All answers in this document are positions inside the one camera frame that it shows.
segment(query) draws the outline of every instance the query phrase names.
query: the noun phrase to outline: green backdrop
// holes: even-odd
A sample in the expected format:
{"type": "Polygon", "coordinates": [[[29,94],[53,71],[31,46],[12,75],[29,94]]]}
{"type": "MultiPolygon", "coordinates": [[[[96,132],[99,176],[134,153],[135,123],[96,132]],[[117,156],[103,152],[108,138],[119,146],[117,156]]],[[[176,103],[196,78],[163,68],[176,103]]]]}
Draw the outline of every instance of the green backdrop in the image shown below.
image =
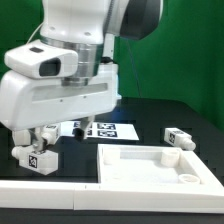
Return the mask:
{"type": "MultiPolygon", "coordinates": [[[[41,0],[1,0],[3,55],[25,43],[43,18],[41,0]]],[[[141,41],[117,38],[122,96],[187,103],[224,131],[224,1],[165,0],[158,29],[141,41]]]]}

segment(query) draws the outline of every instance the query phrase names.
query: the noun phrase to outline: small hole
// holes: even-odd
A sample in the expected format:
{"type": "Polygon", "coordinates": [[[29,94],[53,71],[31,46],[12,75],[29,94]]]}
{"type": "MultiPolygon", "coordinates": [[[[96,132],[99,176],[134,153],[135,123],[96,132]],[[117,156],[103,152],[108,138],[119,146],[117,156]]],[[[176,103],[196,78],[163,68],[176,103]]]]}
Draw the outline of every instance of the small hole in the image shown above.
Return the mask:
{"type": "Polygon", "coordinates": [[[86,35],[86,36],[91,36],[91,33],[89,33],[89,32],[85,32],[85,35],[86,35]]]}

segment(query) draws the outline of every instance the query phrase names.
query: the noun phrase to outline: black tabletop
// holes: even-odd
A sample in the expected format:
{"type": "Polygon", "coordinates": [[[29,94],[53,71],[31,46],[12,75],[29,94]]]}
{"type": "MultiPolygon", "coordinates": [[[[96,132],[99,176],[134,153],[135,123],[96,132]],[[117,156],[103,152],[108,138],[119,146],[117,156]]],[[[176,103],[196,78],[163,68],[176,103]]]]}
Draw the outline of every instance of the black tabletop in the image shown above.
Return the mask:
{"type": "MultiPolygon", "coordinates": [[[[59,153],[59,169],[48,176],[19,167],[11,156],[11,132],[0,127],[0,180],[60,181],[97,183],[97,145],[124,144],[168,146],[164,128],[177,127],[192,135],[195,153],[224,184],[224,134],[186,104],[168,100],[124,98],[113,112],[96,117],[98,122],[133,124],[139,141],[89,138],[78,142],[61,137],[51,149],[59,153]]],[[[189,213],[59,211],[0,209],[4,223],[224,223],[224,215],[189,213]]]]}

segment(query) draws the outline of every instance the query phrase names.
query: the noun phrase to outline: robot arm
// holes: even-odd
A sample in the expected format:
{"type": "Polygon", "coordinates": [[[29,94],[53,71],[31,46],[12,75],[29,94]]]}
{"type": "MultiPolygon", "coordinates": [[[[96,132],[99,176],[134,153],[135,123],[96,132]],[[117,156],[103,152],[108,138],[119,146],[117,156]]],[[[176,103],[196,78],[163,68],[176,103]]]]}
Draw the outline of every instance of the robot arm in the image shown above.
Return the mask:
{"type": "MultiPolygon", "coordinates": [[[[158,26],[163,0],[42,1],[41,40],[5,55],[12,70],[1,81],[0,121],[21,131],[81,119],[85,138],[94,116],[116,106],[118,66],[101,63],[106,33],[144,38],[158,26]]],[[[49,133],[29,133],[37,135],[29,153],[51,142],[49,133]]]]}

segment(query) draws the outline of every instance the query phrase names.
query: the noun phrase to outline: white tray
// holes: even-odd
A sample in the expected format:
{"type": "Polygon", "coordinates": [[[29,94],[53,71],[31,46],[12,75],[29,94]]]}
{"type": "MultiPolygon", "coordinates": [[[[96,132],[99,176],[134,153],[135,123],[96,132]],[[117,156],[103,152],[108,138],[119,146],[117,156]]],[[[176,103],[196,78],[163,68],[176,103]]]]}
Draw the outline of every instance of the white tray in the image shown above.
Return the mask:
{"type": "Polygon", "coordinates": [[[99,145],[100,183],[0,181],[0,207],[224,213],[223,186],[194,152],[178,149],[178,165],[167,168],[160,163],[164,149],[99,145]],[[200,184],[178,183],[181,174],[200,184]]]}

